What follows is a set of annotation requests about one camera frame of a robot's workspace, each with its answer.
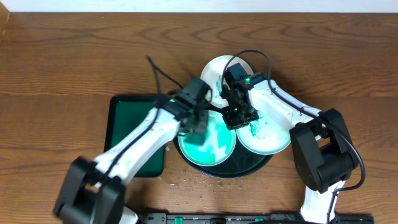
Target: wooden table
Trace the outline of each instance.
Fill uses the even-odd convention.
[[[109,100],[155,93],[145,56],[185,84],[219,55],[267,52],[287,92],[345,117],[367,176],[337,212],[398,222],[397,14],[12,14],[0,45],[0,222],[57,223],[52,208],[69,164],[103,150]],[[253,70],[263,58],[243,57]],[[162,78],[164,92],[174,89]],[[172,144],[161,177],[128,190],[138,211],[295,211],[305,186],[291,148],[248,177],[192,169]],[[346,184],[359,180],[359,170]]]

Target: white wall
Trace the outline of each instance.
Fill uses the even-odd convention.
[[[11,12],[398,12],[398,0],[0,0]]]

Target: green tray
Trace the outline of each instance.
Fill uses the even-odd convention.
[[[117,145],[145,119],[156,96],[118,95],[109,105],[104,151]],[[164,146],[141,167],[135,177],[158,177],[163,172]]]

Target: wood grain surface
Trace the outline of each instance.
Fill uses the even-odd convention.
[[[345,117],[367,168],[339,213],[398,222],[397,14],[12,14],[0,45],[0,223],[59,223],[52,209],[69,164],[103,150],[109,100],[155,93],[145,60],[185,84],[219,55],[267,52],[273,78],[307,104]],[[257,55],[243,56],[266,70]],[[162,78],[162,90],[174,89]],[[161,177],[135,180],[138,211],[297,212],[291,148],[255,174],[205,176],[172,144]],[[346,184],[359,180],[359,170]]]

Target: black round tray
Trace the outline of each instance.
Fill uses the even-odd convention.
[[[233,179],[244,177],[259,170],[267,164],[273,155],[260,155],[246,149],[241,141],[236,137],[235,148],[232,154],[222,163],[215,166],[199,166],[189,161],[182,153],[178,144],[178,137],[173,140],[178,153],[183,157],[185,162],[190,164],[196,170],[223,179]]]

